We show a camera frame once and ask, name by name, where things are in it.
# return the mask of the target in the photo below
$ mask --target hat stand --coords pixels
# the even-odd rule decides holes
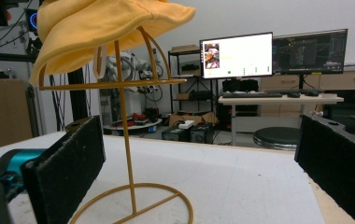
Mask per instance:
[[[180,198],[183,200],[183,202],[186,204],[189,212],[189,220],[188,223],[192,223],[193,220],[193,210],[192,210],[192,205],[189,201],[189,199],[182,194],[180,191],[177,189],[173,189],[171,187],[168,187],[166,185],[161,185],[161,184],[155,184],[155,183],[135,183],[134,182],[134,175],[133,175],[133,170],[132,170],[132,162],[131,162],[131,151],[130,151],[130,145],[129,145],[129,134],[128,134],[128,124],[127,124],[127,115],[126,115],[126,106],[125,106],[125,93],[124,93],[124,88],[125,87],[134,87],[134,86],[150,86],[150,85],[160,85],[160,84],[178,84],[178,83],[183,83],[186,81],[186,79],[172,79],[171,78],[171,72],[169,70],[168,63],[166,61],[165,55],[163,54],[163,51],[161,50],[160,46],[156,43],[156,41],[143,29],[143,27],[138,27],[137,30],[142,34],[148,52],[149,52],[149,57],[150,57],[150,62],[151,62],[151,67],[152,67],[152,73],[153,77],[152,80],[134,80],[134,81],[124,81],[122,79],[122,69],[121,69],[121,56],[120,56],[120,44],[119,40],[116,40],[114,42],[115,45],[115,50],[116,50],[116,60],[117,60],[117,71],[118,71],[118,81],[117,82],[98,82],[98,83],[87,83],[87,84],[72,84],[72,85],[63,85],[63,86],[44,86],[44,71],[45,67],[40,72],[40,80],[39,80],[39,89],[41,90],[87,90],[87,89],[110,89],[110,88],[119,88],[120,89],[120,101],[121,101],[121,113],[122,113],[122,126],[123,126],[123,135],[124,135],[124,142],[125,142],[125,153],[126,153],[126,160],[127,160],[127,166],[128,166],[128,177],[129,177],[129,184],[125,186],[121,186],[115,189],[110,189],[106,192],[103,192],[99,194],[98,196],[94,197],[91,199],[89,202],[84,204],[83,207],[79,208],[79,210],[75,213],[75,215],[71,219],[71,223],[76,223],[78,218],[81,216],[81,214],[89,208],[91,205],[94,203],[98,202],[99,200],[105,198],[108,195],[111,195],[113,193],[128,189],[130,190],[131,193],[131,204],[132,204],[132,214],[128,217],[124,217],[123,219],[118,220],[115,223],[123,223],[125,221],[128,221],[134,217],[138,217],[141,214],[144,214],[148,212],[149,210],[163,204],[166,202],[171,201],[172,199],[175,198]],[[157,75],[157,70],[156,70],[156,63],[154,60],[154,56],[151,51],[151,45],[150,41],[155,45],[157,50],[161,52],[161,55],[163,57],[163,62],[166,65],[166,70],[168,74],[168,79],[158,79]],[[97,60],[98,64],[96,64],[98,71],[100,70],[100,62],[101,60]],[[135,189],[138,188],[154,188],[154,189],[164,189],[167,191],[170,191],[172,194],[169,197],[164,198],[163,200],[160,200],[157,203],[154,203],[152,205],[149,205],[141,210],[136,209],[136,199],[135,199]]]

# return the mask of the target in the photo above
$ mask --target yellow hat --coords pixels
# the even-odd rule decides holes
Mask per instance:
[[[30,83],[38,86],[44,75],[75,71],[93,60],[99,47],[106,55],[144,43],[137,28],[156,37],[188,22],[195,8],[166,0],[46,0],[38,10],[38,36],[43,42]]]

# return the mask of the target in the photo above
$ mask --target monitor screen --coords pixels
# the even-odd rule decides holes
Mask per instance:
[[[275,75],[341,74],[348,30],[333,30],[273,38]]]
[[[202,78],[272,76],[273,34],[200,40]]]

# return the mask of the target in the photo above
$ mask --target white desk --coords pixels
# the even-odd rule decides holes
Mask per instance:
[[[286,95],[282,97],[275,97],[275,98],[223,98],[222,96],[219,98],[219,103],[223,105],[230,105],[232,107],[231,113],[231,134],[232,134],[232,144],[235,146],[235,135],[236,135],[236,112],[235,106],[236,105],[301,105],[301,114],[306,113],[306,106],[307,105],[333,105],[337,104],[338,102],[343,102],[344,99],[341,97],[323,97],[320,94],[317,97],[313,96],[305,96],[301,95],[300,98],[291,98],[287,97]],[[262,119],[263,117],[250,117],[251,119],[259,118]]]
[[[47,148],[61,136],[52,133],[0,147],[0,156],[13,148]],[[106,162],[83,203],[128,184],[123,138],[105,136],[104,140]],[[131,138],[130,145],[135,183],[159,183],[180,190],[192,203],[194,223],[324,223],[316,190],[290,152],[137,138]],[[140,208],[164,194],[136,190],[136,204]],[[131,214],[128,191],[111,197],[115,198],[88,209],[78,223],[111,223]],[[175,199],[127,223],[185,223],[188,212],[181,205]],[[15,198],[9,209],[16,224],[36,223],[27,195]],[[331,216],[348,216],[344,211],[341,214]]]

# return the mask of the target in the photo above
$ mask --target stool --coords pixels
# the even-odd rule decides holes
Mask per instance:
[[[300,141],[300,129],[289,127],[270,127],[256,131],[253,141],[262,147],[296,150]]]

